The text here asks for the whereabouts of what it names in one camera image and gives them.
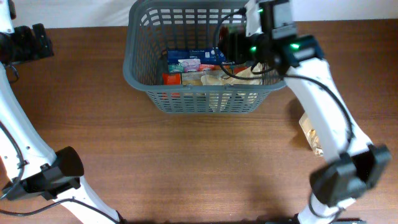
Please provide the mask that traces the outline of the blue food box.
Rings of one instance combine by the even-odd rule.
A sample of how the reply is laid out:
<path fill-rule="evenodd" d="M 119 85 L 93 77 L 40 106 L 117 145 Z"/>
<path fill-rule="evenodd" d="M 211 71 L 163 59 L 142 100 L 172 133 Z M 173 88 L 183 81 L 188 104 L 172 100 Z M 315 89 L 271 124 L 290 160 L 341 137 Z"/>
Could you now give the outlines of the blue food box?
<path fill-rule="evenodd" d="M 236 65 L 236 62 L 227 60 L 218 49 L 217 51 L 214 49 L 167 51 L 167 64 L 170 73 L 220 70 L 220 63 L 224 67 Z"/>

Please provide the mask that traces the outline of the beige paper pouch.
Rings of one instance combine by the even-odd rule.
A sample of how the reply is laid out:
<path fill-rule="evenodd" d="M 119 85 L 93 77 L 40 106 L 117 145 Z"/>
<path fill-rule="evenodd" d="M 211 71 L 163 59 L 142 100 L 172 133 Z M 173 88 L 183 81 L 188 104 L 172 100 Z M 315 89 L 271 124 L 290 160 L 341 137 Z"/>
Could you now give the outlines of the beige paper pouch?
<path fill-rule="evenodd" d="M 225 74 L 222 70 L 209 70 L 205 71 L 204 75 L 200 78 L 202 85 L 262 85 L 262 77 L 256 77 L 251 73 L 250 69 L 247 67 L 239 67 L 234 69 L 237 72 L 236 76 L 241 78 L 255 78 L 255 80 L 241 80 L 233 78 Z M 228 104 L 228 100 L 231 99 L 233 94 L 231 92 L 224 93 L 210 93 L 210 108 L 215 110 L 219 108 L 220 110 L 225 110 Z"/>

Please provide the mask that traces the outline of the orange pasta packet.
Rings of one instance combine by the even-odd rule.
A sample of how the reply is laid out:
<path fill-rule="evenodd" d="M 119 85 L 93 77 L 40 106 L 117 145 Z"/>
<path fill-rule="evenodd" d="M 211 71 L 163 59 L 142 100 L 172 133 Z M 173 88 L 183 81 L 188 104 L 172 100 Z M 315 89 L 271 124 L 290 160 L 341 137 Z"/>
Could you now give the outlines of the orange pasta packet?
<path fill-rule="evenodd" d="M 222 70 L 204 70 L 187 73 L 163 73 L 164 85 L 258 85 L 260 80 L 239 80 L 228 76 Z"/>

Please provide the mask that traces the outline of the grey plastic basket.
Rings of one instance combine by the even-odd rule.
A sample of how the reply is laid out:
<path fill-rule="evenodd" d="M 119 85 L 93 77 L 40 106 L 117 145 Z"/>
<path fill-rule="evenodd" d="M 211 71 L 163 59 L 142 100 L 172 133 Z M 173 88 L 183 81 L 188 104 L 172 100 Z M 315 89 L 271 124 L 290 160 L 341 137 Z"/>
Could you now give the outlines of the grey plastic basket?
<path fill-rule="evenodd" d="M 164 85 L 169 50 L 210 49 L 218 21 L 245 1 L 136 1 L 130 11 L 125 80 L 165 113 L 250 113 L 286 84 L 268 73 L 260 85 Z"/>

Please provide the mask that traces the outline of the mushroom snack pouch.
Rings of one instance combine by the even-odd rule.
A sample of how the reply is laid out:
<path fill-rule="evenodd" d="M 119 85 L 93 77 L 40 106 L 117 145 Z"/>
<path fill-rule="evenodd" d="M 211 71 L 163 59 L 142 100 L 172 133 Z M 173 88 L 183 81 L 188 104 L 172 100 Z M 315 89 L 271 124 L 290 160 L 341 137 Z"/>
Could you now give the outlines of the mushroom snack pouch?
<path fill-rule="evenodd" d="M 308 144 L 310 145 L 313 153 L 317 157 L 323 156 L 323 149 L 319 142 L 319 137 L 315 128 L 312 126 L 308 114 L 304 113 L 299 120 L 299 125 L 302 128 L 302 131 L 307 139 Z"/>

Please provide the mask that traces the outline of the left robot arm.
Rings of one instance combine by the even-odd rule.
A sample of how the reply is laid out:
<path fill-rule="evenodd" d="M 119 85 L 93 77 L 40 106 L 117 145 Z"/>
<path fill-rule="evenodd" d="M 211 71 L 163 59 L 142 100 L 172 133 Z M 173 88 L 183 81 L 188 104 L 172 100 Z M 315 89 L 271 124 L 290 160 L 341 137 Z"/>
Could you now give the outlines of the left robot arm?
<path fill-rule="evenodd" d="M 1 1 L 1 160 L 9 183 L 1 199 L 9 201 L 41 196 L 69 210 L 82 223 L 125 223 L 107 206 L 85 179 L 82 161 L 74 148 L 54 151 L 37 133 L 16 99 L 7 68 L 53 55 L 42 24 L 32 28 L 12 24 L 12 1 Z"/>

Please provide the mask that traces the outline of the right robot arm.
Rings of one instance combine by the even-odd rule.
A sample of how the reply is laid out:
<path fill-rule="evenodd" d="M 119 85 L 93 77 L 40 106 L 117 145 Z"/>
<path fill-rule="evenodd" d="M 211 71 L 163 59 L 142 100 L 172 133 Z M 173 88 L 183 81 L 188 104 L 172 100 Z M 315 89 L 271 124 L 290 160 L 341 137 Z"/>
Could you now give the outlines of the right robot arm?
<path fill-rule="evenodd" d="M 392 156 L 357 125 L 312 35 L 298 35 L 288 1 L 249 1 L 236 11 L 246 21 L 236 40 L 213 38 L 216 53 L 233 62 L 266 63 L 293 91 L 315 130 L 326 165 L 310 175 L 307 206 L 292 223 L 333 223 L 375 188 Z"/>

